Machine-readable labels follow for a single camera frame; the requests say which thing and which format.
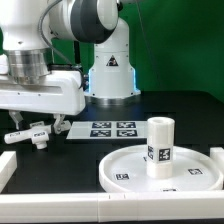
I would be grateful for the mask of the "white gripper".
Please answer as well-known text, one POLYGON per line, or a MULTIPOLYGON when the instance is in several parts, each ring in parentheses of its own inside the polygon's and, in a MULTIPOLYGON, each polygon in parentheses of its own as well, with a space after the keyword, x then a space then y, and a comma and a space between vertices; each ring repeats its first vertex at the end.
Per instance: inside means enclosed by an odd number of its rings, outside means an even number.
POLYGON ((20 85, 0 75, 0 109, 10 110, 17 130, 23 122, 19 111, 54 114, 53 129, 60 134, 64 115, 77 115, 85 108, 81 82, 77 71, 53 71, 42 76, 37 85, 20 85))

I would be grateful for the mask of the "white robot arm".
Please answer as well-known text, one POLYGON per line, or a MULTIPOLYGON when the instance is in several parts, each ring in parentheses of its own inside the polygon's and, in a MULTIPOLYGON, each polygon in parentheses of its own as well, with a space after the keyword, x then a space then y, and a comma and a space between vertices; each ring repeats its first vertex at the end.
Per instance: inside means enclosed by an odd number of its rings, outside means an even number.
POLYGON ((88 98, 119 104, 140 94, 129 62, 129 27, 118 17, 119 0, 0 0, 0 109, 17 129, 21 113, 54 116, 63 130, 67 115, 77 115, 88 98), (54 39, 92 43, 94 65, 89 86, 54 39))

